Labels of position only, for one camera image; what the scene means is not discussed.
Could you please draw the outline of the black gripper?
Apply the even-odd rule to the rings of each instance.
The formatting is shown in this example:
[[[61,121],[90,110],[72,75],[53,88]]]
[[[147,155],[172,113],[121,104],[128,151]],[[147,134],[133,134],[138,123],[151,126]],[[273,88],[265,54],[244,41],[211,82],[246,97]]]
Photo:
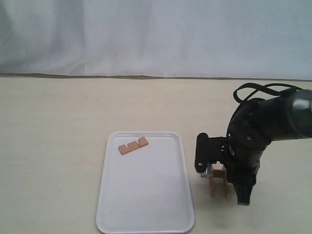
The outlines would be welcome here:
[[[261,152],[244,146],[232,137],[212,137],[200,133],[196,138],[195,170],[201,177],[211,176],[211,164],[220,162],[227,180],[234,186],[238,205],[249,205]]]

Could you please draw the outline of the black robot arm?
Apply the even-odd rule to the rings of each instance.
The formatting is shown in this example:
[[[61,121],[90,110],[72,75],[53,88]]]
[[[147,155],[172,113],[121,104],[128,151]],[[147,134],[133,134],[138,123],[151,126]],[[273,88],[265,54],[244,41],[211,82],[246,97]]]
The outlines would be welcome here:
[[[226,136],[196,138],[195,170],[212,175],[220,162],[234,186],[239,205],[249,205],[264,150],[273,142],[312,137],[312,92],[287,89],[278,97],[242,102],[231,118]]]

